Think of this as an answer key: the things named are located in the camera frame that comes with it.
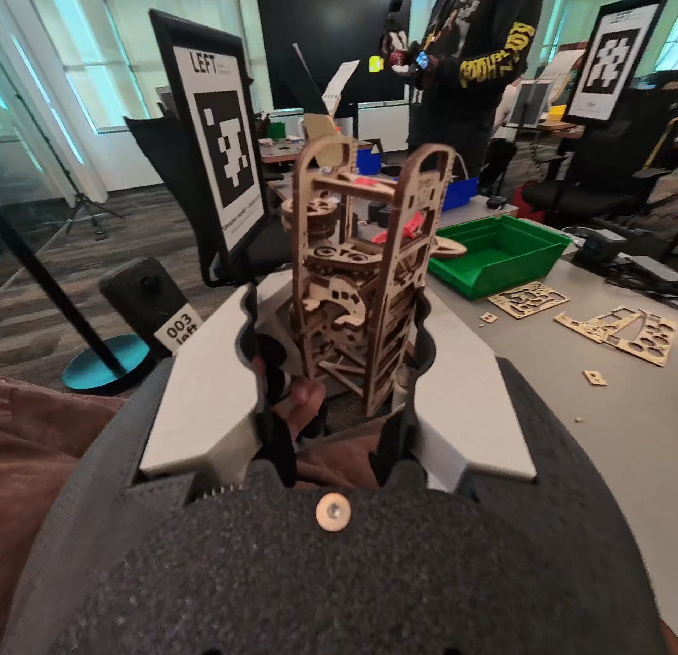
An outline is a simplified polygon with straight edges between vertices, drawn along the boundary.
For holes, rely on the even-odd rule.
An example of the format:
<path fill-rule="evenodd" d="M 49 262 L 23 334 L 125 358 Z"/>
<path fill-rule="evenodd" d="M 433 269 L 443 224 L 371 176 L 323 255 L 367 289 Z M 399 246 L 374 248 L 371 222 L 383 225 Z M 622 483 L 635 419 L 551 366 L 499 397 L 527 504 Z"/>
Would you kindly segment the person's brown shirt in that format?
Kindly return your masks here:
<path fill-rule="evenodd" d="M 1 631 L 57 495 L 126 401 L 1 378 Z M 298 450 L 295 487 L 377 489 L 369 453 L 385 422 L 373 418 Z"/>

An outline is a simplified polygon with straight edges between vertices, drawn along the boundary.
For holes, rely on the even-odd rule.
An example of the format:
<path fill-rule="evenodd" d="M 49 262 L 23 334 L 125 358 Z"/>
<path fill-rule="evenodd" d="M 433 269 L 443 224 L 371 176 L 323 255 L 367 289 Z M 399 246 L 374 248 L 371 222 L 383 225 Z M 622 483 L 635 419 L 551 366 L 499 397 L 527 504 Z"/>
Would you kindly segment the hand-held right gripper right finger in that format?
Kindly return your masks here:
<path fill-rule="evenodd" d="M 414 385 L 412 452 L 428 487 L 454 492 L 467 473 L 533 481 L 536 467 L 493 350 L 431 289 L 424 297 L 435 357 Z"/>

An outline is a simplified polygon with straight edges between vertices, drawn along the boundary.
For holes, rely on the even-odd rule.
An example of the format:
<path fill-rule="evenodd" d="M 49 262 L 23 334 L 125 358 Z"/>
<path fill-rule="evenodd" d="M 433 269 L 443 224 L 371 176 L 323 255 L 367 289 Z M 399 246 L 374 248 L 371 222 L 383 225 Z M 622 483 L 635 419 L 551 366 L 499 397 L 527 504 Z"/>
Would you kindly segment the floor sign with teal base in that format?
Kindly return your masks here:
<path fill-rule="evenodd" d="M 148 374 L 153 361 L 145 341 L 134 333 L 99 337 L 4 215 L 1 240 L 88 344 L 64 368 L 62 381 L 66 388 L 75 393 L 111 396 L 132 388 Z"/>

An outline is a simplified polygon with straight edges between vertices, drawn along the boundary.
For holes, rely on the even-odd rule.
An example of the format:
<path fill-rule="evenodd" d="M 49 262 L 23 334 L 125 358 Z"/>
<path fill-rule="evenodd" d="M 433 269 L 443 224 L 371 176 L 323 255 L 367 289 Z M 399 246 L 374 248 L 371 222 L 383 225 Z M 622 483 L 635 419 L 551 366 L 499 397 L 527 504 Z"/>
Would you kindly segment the black tripod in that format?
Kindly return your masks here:
<path fill-rule="evenodd" d="M 84 191 L 81 190 L 80 186 L 76 184 L 71 171 L 66 167 L 66 164 L 52 143 L 52 140 L 47 135 L 46 131 L 41 127 L 36 115 L 29 107 L 27 100 L 22 96 L 19 90 L 14 90 L 13 94 L 28 114 L 29 119 L 35 126 L 39 136 L 45 142 L 48 151 L 52 154 L 58 165 L 58 168 L 61 170 L 66 182 L 72 189 L 73 206 L 71 208 L 70 217 L 66 221 L 64 227 L 64 235 L 68 236 L 71 233 L 72 227 L 74 227 L 76 222 L 86 220 L 93 228 L 93 234 L 96 241 L 102 241 L 109 238 L 110 234 L 106 228 L 100 224 L 99 218 L 102 216 L 112 216 L 120 220 L 125 220 L 125 216 L 119 212 L 115 212 L 110 208 L 107 208 L 101 203 L 93 201 Z"/>

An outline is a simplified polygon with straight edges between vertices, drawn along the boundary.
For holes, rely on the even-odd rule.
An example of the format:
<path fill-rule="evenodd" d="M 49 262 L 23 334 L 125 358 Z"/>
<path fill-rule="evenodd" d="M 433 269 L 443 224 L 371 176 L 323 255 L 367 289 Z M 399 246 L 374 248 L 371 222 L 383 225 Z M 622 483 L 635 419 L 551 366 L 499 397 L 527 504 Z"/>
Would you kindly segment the triangular wooden part sheet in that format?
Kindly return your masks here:
<path fill-rule="evenodd" d="M 615 337 L 640 317 L 640 311 L 619 306 L 589 320 L 575 320 L 565 312 L 555 315 L 553 320 L 572 332 L 599 344 L 606 342 L 609 337 Z"/>

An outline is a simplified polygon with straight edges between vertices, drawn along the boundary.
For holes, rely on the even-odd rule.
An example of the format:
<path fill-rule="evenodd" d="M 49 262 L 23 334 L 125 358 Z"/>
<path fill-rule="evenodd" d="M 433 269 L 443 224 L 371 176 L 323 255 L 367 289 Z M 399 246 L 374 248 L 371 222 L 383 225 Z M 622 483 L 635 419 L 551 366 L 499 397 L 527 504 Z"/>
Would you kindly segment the large black display screen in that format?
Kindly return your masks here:
<path fill-rule="evenodd" d="M 285 79 L 297 46 L 323 93 L 343 63 L 359 64 L 341 94 L 347 105 L 401 102 L 404 81 L 380 60 L 388 24 L 410 32 L 412 0 L 257 0 L 270 93 L 275 110 L 302 108 Z"/>

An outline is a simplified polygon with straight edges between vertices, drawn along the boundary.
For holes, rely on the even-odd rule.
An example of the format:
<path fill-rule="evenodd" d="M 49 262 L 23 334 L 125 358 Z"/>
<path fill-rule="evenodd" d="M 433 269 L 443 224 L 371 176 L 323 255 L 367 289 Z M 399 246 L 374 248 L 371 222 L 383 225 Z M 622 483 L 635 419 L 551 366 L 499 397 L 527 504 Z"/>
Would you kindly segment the black framed marker sign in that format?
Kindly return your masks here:
<path fill-rule="evenodd" d="M 242 39 L 157 9 L 148 15 L 179 123 L 206 185 L 201 220 L 225 284 L 254 283 L 248 251 L 270 212 Z"/>
<path fill-rule="evenodd" d="M 605 124 L 631 82 L 668 0 L 620 0 L 600 8 L 563 122 Z"/>

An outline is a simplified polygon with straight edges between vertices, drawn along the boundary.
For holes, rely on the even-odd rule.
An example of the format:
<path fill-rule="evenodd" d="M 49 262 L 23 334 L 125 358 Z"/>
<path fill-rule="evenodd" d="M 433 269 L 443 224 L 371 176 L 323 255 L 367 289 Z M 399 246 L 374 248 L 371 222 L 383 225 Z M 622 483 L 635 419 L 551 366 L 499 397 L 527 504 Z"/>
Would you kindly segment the wooden sheet with rounded cutouts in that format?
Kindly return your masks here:
<path fill-rule="evenodd" d="M 560 306 L 569 300 L 566 295 L 539 281 L 487 297 L 489 303 L 517 320 Z"/>

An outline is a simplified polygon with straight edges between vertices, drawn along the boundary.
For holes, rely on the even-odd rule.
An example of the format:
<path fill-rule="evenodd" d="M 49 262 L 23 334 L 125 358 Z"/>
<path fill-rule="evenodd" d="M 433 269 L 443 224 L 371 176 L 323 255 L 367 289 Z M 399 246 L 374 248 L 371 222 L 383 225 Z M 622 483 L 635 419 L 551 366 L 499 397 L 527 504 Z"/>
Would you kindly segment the black office chair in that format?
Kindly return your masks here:
<path fill-rule="evenodd" d="M 125 122 L 140 150 L 184 212 L 197 242 L 199 270 L 208 287 L 238 287 L 283 269 L 292 261 L 291 237 L 280 217 L 271 212 L 263 185 L 267 220 L 239 254 L 223 258 L 218 241 L 216 210 L 199 152 L 178 119 L 167 113 L 156 119 Z"/>
<path fill-rule="evenodd" d="M 544 180 L 522 187 L 526 210 L 557 228 L 640 212 L 677 164 L 677 83 L 624 91 L 611 119 L 586 127 L 570 151 L 561 179 L 557 153 Z"/>

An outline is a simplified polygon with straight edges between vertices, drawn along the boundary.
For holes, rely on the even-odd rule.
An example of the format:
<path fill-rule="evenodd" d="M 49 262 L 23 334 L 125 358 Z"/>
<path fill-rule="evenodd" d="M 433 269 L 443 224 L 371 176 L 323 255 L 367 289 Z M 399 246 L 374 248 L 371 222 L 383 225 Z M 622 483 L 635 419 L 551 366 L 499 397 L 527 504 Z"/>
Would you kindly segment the green plastic bin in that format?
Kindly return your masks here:
<path fill-rule="evenodd" d="M 463 245 L 466 254 L 432 258 L 428 272 L 470 301 L 546 277 L 571 244 L 558 231 L 508 215 L 444 227 L 437 235 Z"/>

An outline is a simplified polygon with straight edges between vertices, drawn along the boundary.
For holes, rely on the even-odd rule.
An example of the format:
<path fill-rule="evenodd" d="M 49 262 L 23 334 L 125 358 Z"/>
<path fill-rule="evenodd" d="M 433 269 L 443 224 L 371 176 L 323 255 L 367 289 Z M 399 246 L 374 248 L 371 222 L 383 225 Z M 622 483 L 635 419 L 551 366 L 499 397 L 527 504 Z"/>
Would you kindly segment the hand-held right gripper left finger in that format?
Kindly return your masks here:
<path fill-rule="evenodd" d="M 257 302 L 255 287 L 239 287 L 174 354 L 140 461 L 146 477 L 195 472 L 226 487 L 244 478 L 263 444 Z"/>

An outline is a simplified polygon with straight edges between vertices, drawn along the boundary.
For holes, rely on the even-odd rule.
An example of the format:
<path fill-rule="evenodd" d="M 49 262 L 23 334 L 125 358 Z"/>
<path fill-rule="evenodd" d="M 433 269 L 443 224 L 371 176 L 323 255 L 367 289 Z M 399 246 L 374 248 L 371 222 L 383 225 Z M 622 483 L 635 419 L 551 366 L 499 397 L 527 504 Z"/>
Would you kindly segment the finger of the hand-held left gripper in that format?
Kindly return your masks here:
<path fill-rule="evenodd" d="M 256 332 L 270 335 L 281 343 L 293 343 L 287 309 L 292 299 L 292 270 L 269 274 L 256 287 Z"/>

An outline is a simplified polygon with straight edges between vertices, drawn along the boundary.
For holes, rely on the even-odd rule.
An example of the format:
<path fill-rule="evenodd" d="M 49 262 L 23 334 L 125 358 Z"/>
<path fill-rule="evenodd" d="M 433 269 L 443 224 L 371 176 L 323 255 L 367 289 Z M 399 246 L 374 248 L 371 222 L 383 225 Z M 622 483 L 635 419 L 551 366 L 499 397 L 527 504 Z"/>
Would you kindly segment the blue storage bin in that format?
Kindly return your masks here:
<path fill-rule="evenodd" d="M 478 177 L 468 178 L 447 185 L 442 211 L 453 210 L 465 206 L 477 193 Z"/>

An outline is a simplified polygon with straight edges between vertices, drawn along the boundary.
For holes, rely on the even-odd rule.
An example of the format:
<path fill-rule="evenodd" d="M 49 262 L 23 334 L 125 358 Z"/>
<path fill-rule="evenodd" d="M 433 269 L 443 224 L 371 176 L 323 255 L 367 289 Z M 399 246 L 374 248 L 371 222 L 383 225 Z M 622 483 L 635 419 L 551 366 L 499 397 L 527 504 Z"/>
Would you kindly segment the wooden sheet with round holes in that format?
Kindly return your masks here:
<path fill-rule="evenodd" d="M 627 340 L 611 334 L 603 342 L 618 351 L 664 368 L 677 337 L 677 322 L 643 310 L 640 310 L 640 315 L 642 326 L 635 339 Z"/>

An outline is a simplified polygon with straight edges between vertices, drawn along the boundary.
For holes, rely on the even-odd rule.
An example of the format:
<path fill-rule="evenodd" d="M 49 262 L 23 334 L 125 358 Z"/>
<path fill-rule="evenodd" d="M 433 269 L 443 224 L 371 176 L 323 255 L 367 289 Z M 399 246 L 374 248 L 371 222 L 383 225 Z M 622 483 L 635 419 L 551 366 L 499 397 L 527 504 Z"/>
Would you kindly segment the wooden airplane model assembly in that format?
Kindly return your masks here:
<path fill-rule="evenodd" d="M 373 416 L 393 391 L 431 258 L 467 250 L 436 235 L 457 152 L 418 148 L 396 181 L 363 176 L 338 132 L 297 156 L 282 204 L 292 236 L 291 325 L 303 371 L 331 377 Z"/>

